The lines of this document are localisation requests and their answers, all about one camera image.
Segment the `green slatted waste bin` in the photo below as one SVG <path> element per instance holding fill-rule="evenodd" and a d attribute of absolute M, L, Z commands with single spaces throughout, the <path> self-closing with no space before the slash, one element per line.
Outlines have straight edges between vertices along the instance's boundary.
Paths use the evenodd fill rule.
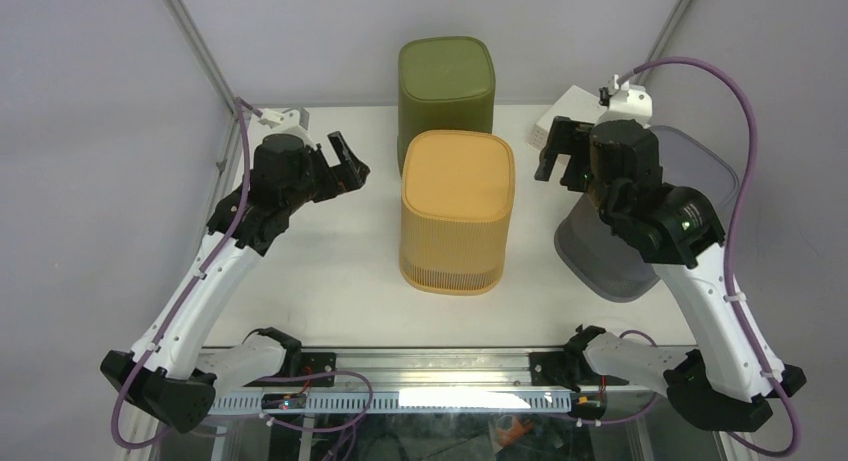
<path fill-rule="evenodd" d="M 399 51 L 397 162 L 430 130 L 490 133 L 496 74 L 486 44 L 470 36 L 423 38 Z"/>

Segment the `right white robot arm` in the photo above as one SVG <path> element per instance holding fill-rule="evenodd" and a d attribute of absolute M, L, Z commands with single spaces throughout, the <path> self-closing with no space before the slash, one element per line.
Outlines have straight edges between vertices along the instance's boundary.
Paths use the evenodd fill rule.
<path fill-rule="evenodd" d="M 653 267 L 696 345 L 674 353 L 598 326 L 579 327 L 544 365 L 544 375 L 572 391 L 611 376 L 665 397 L 696 428 L 760 429 L 772 417 L 770 400 L 794 395 L 806 377 L 767 351 L 744 294 L 724 268 L 726 236 L 709 199 L 663 180 L 659 140 L 634 120 L 591 124 L 558 116 L 536 179 L 548 180 L 562 155 L 569 161 L 561 184 L 585 194 L 612 235 Z"/>

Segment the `yellow slatted waste bin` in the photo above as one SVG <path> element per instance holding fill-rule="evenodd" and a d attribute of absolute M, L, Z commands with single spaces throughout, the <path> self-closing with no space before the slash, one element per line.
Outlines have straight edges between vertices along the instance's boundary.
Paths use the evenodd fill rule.
<path fill-rule="evenodd" d="M 490 133 L 430 130 L 402 169 L 399 270 L 412 287 L 472 296 L 501 280 L 514 208 L 510 145 Z"/>

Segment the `grey slatted waste bin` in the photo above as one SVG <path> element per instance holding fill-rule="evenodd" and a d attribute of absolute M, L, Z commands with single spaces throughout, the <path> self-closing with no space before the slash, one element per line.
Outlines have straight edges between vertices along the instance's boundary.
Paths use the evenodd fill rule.
<path fill-rule="evenodd" d="M 677 128 L 655 125 L 650 130 L 659 141 L 663 180 L 703 193 L 726 223 L 740 185 L 730 165 Z M 608 301 L 632 302 L 659 282 L 636 249 L 610 234 L 586 194 L 557 227 L 554 247 L 572 272 Z"/>

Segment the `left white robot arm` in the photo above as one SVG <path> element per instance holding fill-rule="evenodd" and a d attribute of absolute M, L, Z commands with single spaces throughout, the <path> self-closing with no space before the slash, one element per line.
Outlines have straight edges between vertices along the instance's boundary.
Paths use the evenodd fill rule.
<path fill-rule="evenodd" d="M 307 203 L 365 185 L 370 169 L 343 134 L 331 132 L 327 139 L 336 165 L 301 129 L 270 134 L 256 147 L 246 179 L 217 203 L 196 261 L 164 310 L 129 350 L 105 355 L 100 371 L 121 403 L 185 434 L 238 388 L 262 378 L 277 387 L 298 380 L 302 344 L 276 328 L 254 330 L 241 344 L 211 355 L 201 350 L 236 288 L 291 217 Z"/>

